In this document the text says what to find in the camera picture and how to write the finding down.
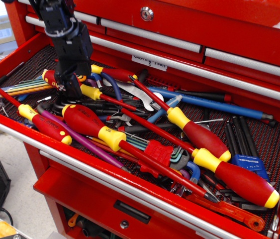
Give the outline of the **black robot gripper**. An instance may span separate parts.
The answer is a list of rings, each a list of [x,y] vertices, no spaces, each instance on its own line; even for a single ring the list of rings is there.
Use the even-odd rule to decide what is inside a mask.
[[[52,39],[58,55],[54,73],[58,89],[66,97],[83,96],[78,75],[91,74],[93,46],[87,26],[75,18],[72,0],[38,0],[37,12],[45,24],[45,33]]]

